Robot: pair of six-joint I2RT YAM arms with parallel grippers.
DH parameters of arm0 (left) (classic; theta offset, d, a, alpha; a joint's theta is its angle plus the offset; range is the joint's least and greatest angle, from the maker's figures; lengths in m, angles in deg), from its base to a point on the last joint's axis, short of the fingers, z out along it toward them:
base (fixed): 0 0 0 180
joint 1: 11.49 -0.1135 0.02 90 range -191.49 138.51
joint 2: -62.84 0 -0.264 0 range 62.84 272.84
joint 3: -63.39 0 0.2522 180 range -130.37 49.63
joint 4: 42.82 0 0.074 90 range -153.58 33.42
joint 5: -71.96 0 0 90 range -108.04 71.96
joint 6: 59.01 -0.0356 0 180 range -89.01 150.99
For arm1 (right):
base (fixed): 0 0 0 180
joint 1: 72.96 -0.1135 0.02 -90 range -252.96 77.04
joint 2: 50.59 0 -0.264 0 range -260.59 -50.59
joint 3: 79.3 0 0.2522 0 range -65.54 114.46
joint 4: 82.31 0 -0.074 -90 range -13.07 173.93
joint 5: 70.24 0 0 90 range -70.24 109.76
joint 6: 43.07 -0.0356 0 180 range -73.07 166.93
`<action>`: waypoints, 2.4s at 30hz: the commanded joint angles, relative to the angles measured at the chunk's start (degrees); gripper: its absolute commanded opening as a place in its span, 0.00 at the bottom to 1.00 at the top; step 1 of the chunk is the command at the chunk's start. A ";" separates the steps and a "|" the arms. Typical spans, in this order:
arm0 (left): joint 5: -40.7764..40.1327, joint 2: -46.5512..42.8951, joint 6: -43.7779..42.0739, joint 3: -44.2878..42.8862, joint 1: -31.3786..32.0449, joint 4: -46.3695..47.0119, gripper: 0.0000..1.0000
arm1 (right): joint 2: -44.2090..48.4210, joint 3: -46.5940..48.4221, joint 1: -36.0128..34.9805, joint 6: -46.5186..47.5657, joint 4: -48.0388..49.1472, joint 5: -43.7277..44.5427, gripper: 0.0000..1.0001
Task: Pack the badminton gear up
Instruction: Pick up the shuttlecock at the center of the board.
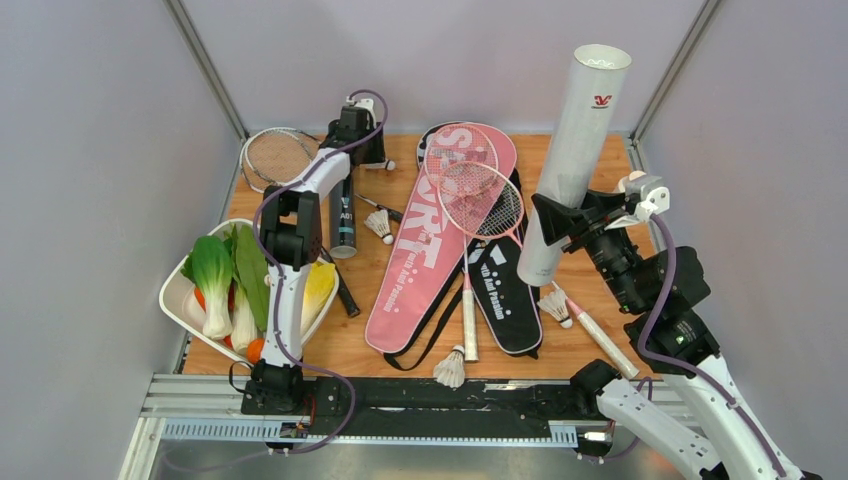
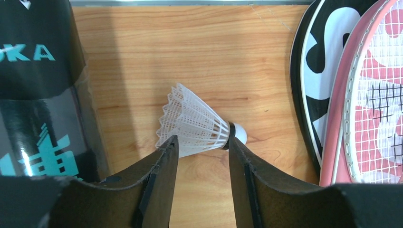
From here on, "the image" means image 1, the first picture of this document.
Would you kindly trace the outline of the white shuttlecock tube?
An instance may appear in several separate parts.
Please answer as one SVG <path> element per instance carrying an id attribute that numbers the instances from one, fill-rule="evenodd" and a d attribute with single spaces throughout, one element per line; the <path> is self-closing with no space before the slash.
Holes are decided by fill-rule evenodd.
<path id="1" fill-rule="evenodd" d="M 538 194 L 567 207 L 580 206 L 631 64 L 627 52 L 609 45 L 587 44 L 574 50 L 563 108 L 539 176 Z M 564 243 L 547 245 L 540 210 L 530 205 L 528 214 L 517 273 L 526 284 L 541 287 L 554 279 Z"/>

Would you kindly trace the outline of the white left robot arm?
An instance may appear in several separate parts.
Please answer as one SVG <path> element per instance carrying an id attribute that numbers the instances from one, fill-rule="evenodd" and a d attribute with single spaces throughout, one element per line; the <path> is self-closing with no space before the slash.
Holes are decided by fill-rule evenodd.
<path id="1" fill-rule="evenodd" d="M 272 128 L 245 147 L 249 166 L 269 182 L 254 233 L 269 262 L 271 289 L 265 346 L 245 396 L 282 414 L 297 412 L 306 399 L 301 316 L 323 243 L 321 203 L 354 167 L 382 160 L 381 126 L 373 100 L 348 99 L 319 146 L 292 129 Z"/>

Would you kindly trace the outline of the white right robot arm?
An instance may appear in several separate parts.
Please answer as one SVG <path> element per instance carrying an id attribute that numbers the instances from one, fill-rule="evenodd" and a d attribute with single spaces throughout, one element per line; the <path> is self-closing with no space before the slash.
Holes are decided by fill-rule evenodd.
<path id="1" fill-rule="evenodd" d="M 710 294 L 695 249 L 662 219 L 668 192 L 590 191 L 578 208 L 532 198 L 547 244 L 586 251 L 621 310 L 638 356 L 685 403 L 690 429 L 657 407 L 620 369 L 595 360 L 572 378 L 573 410 L 630 430 L 688 479 L 807 479 L 767 433 L 733 379 L 696 306 Z"/>

